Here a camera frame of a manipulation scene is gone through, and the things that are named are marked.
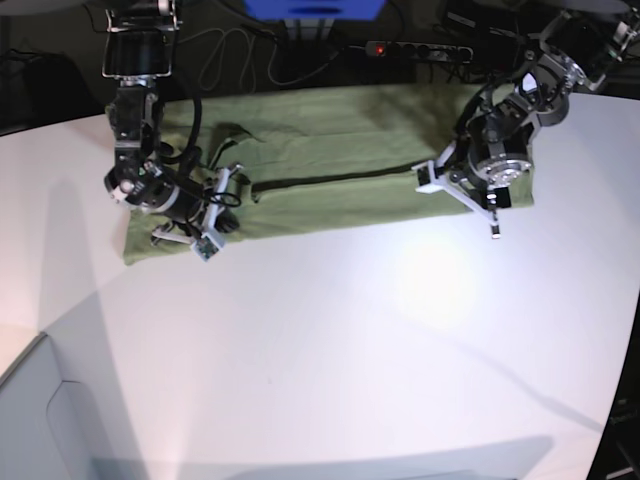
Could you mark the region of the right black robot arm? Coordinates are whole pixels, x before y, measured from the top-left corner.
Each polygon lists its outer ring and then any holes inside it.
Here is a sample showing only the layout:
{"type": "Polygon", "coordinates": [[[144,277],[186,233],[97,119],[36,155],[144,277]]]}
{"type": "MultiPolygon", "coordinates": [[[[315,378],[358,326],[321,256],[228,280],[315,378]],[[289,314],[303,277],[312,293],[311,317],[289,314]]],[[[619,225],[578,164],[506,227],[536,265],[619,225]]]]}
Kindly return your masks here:
{"type": "Polygon", "coordinates": [[[242,201],[231,180],[243,167],[215,168],[202,181],[192,176],[202,156],[196,141],[203,106],[200,94],[174,67],[180,10],[178,1],[115,1],[106,10],[102,74],[118,87],[107,108],[115,144],[104,184],[115,202],[165,218],[152,231],[152,243],[184,244],[209,261],[236,226],[233,211],[242,201]],[[179,153],[162,142],[160,132],[164,104],[158,82],[173,76],[193,102],[191,130],[179,153]]]}

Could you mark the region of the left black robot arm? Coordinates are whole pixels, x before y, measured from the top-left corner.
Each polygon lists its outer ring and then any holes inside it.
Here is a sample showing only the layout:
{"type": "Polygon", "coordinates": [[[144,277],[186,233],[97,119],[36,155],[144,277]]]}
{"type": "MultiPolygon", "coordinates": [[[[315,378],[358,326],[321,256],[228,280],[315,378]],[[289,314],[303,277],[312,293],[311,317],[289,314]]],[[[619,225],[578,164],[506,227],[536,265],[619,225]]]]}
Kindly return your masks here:
{"type": "Polygon", "coordinates": [[[413,166],[420,194],[445,193],[501,236],[498,212],[510,187],[534,167],[539,131],[561,123],[577,87],[596,91],[639,35],[639,10],[563,9],[529,46],[519,67],[487,82],[465,105],[452,142],[413,166]]]}

